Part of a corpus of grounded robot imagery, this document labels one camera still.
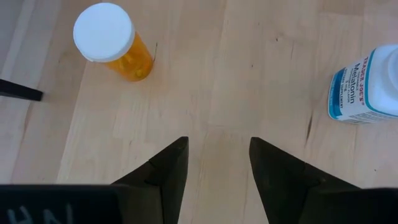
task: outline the pill bottle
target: pill bottle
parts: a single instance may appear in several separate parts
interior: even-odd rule
[[[330,85],[332,119],[366,124],[398,118],[398,45],[384,45],[337,72]]]
[[[103,63],[130,81],[142,80],[152,70],[147,47],[118,5],[104,2],[84,10],[75,22],[73,40],[87,60]]]

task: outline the white bottle cap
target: white bottle cap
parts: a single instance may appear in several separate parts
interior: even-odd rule
[[[92,62],[111,62],[122,57],[134,41],[135,29],[120,6],[98,3],[84,10],[75,22],[73,40]]]

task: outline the wooden table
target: wooden table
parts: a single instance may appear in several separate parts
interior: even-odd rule
[[[71,29],[75,18],[67,10],[77,15],[87,5],[71,2],[76,7],[61,7],[57,27],[64,20]],[[31,176],[28,166],[53,177],[47,181],[110,183],[189,136],[180,223],[264,223],[248,154],[250,137],[258,136],[357,186],[398,186],[398,122],[355,126],[326,112],[335,72],[378,45],[398,42],[397,1],[114,2],[131,15],[155,57],[152,73],[129,83],[100,64],[86,63],[83,72],[77,49],[63,45],[73,55],[63,59],[78,60],[74,71],[79,68],[83,79],[73,89],[78,96],[68,104],[63,132],[55,136],[62,148],[54,156],[58,162],[44,169],[49,161],[43,157],[49,153],[51,160],[54,152],[28,139],[15,182]],[[61,39],[66,32],[57,27]],[[32,145],[37,149],[28,151]],[[32,151],[42,157],[23,166]]]

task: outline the white plastic bottle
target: white plastic bottle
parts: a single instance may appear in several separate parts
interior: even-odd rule
[[[378,47],[336,73],[328,113],[354,124],[398,118],[398,45]]]

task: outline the blue label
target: blue label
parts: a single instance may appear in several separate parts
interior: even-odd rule
[[[329,114],[334,119],[337,119],[338,116],[342,115],[340,110],[340,85],[341,79],[344,75],[344,70],[345,68],[336,73],[331,81],[329,92]]]

